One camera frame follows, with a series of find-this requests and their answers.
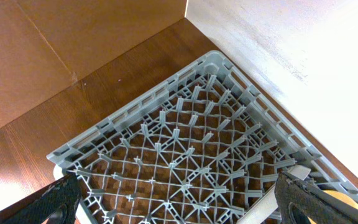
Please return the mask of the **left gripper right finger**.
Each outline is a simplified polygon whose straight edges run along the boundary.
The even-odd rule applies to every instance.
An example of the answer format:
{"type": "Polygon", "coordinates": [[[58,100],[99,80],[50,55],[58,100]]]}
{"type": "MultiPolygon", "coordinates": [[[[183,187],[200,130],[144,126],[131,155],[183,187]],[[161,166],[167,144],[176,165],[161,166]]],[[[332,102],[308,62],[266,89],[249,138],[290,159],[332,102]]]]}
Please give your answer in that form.
{"type": "Polygon", "coordinates": [[[275,198],[283,223],[358,224],[358,209],[288,172],[279,174],[275,198]]]}

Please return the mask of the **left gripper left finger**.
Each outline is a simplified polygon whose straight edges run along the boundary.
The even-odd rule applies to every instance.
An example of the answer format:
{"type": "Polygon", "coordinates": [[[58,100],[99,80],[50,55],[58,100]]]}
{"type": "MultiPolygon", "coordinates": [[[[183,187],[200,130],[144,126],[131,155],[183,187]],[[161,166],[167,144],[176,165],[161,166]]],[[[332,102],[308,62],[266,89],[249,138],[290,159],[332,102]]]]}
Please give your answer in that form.
{"type": "Polygon", "coordinates": [[[81,200],[75,174],[67,174],[0,211],[0,223],[73,224],[81,200]]]}

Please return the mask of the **grey plate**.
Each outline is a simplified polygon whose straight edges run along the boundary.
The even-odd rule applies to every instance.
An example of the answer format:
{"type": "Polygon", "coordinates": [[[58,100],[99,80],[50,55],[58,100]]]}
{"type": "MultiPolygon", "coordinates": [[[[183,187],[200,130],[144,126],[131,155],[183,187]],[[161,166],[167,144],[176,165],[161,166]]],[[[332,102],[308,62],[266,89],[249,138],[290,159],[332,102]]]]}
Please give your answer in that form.
{"type": "MultiPolygon", "coordinates": [[[[311,169],[301,165],[295,165],[288,170],[288,173],[298,179],[305,180],[311,169]]],[[[275,185],[271,186],[268,192],[256,201],[250,210],[237,221],[237,224],[261,224],[278,208],[275,198],[275,185]]]]}

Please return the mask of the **yellow bowl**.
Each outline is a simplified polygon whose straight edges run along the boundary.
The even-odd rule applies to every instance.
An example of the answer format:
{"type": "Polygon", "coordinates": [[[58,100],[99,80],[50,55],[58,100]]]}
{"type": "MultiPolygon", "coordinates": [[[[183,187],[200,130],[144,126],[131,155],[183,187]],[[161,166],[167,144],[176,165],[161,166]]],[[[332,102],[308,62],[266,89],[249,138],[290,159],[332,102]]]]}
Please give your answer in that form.
{"type": "Polygon", "coordinates": [[[355,202],[352,198],[350,198],[346,194],[337,192],[334,190],[323,190],[323,192],[325,192],[326,194],[329,194],[330,196],[332,196],[332,197],[350,205],[351,207],[355,208],[356,210],[358,210],[358,203],[355,202]]]}

